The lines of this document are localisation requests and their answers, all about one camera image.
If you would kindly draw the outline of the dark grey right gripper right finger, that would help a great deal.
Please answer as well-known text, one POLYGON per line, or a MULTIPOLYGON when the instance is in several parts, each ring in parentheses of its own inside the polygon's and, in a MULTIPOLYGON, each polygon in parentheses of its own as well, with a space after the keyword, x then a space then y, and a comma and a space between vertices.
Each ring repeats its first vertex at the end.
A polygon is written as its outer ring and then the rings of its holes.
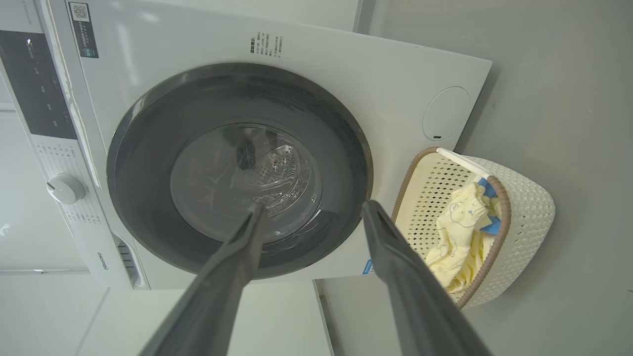
POLYGON ((362 221, 376 275, 387 285, 405 356, 488 356, 490 351, 382 206, 368 200, 362 221))

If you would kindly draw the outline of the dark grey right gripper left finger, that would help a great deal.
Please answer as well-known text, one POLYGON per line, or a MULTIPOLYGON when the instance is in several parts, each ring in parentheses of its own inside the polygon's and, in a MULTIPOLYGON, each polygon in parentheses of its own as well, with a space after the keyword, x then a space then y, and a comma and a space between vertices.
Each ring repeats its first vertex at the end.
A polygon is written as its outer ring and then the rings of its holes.
POLYGON ((226 356, 244 287, 258 270, 266 208, 249 208, 233 236, 203 266, 142 356, 226 356))

